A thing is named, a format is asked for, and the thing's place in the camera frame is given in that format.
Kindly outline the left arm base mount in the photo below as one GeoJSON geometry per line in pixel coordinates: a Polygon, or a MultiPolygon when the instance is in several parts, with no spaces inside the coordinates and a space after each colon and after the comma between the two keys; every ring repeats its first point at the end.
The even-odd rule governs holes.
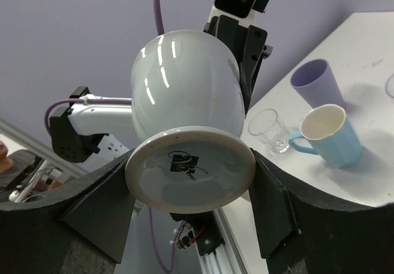
{"type": "Polygon", "coordinates": [[[213,211],[199,214],[170,213],[174,221],[181,222],[172,242],[177,249],[188,249],[196,245],[198,254],[215,253],[216,249],[225,244],[213,211]]]}

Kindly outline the light blue mug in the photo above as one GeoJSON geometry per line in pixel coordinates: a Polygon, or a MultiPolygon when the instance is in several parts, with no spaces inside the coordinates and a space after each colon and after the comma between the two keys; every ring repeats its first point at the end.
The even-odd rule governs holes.
{"type": "Polygon", "coordinates": [[[327,163],[351,167],[362,156],[363,146],[344,108],[325,104],[312,109],[289,136],[289,145],[298,152],[319,155],[327,163]]]}

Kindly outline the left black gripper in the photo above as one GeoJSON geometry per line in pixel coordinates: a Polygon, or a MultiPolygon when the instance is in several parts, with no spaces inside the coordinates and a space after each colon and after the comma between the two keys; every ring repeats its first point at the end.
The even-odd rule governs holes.
{"type": "Polygon", "coordinates": [[[214,16],[205,25],[204,32],[221,40],[232,51],[239,66],[244,106],[250,107],[261,64],[273,50],[266,44],[268,33],[254,25],[244,27],[226,15],[214,16]]]}

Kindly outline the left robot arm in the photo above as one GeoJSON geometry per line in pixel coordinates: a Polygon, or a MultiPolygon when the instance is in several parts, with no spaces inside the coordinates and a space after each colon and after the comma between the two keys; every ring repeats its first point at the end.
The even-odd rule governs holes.
{"type": "Polygon", "coordinates": [[[241,134],[262,60],[272,52],[267,36],[219,15],[203,31],[155,37],[132,66],[129,98],[80,87],[46,111],[53,150],[71,163],[92,164],[92,155],[107,163],[121,152],[113,136],[127,132],[139,143],[124,171],[135,199],[175,214],[234,201],[255,175],[241,134]]]}

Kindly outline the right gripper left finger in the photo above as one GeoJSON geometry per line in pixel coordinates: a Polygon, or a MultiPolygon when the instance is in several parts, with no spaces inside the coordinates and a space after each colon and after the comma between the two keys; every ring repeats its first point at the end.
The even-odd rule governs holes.
{"type": "Polygon", "coordinates": [[[114,273],[135,198],[127,152],[22,203],[1,204],[1,273],[114,273]]]}

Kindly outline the clear glass near left arm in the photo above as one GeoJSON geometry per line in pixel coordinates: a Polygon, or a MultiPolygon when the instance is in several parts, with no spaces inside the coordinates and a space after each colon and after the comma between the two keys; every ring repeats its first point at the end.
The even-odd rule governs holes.
{"type": "Polygon", "coordinates": [[[290,147],[289,129],[272,108],[258,112],[249,122],[247,130],[274,153],[284,153],[290,147]]]}

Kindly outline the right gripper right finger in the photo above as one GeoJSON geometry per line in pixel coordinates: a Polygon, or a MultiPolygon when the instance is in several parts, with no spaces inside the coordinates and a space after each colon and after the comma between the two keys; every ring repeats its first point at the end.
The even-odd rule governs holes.
{"type": "Polygon", "coordinates": [[[392,273],[393,204],[373,208],[323,192],[255,152],[249,195],[270,273],[392,273]]]}

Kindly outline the grey-blue ceramic cup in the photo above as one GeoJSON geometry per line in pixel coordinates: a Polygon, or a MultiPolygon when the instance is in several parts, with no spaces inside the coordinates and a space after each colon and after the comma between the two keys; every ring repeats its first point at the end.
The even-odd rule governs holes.
{"type": "Polygon", "coordinates": [[[158,36],[131,70],[139,146],[125,170],[131,194],[176,214],[211,211],[251,185],[255,159],[240,139],[245,110],[230,49],[201,31],[158,36]]]}

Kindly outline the purple plastic cup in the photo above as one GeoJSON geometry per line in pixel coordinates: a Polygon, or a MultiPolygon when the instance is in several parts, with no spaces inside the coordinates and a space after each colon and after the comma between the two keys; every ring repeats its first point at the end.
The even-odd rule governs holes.
{"type": "Polygon", "coordinates": [[[315,59],[300,66],[291,76],[290,84],[312,108],[325,104],[345,108],[344,98],[325,59],[315,59]]]}

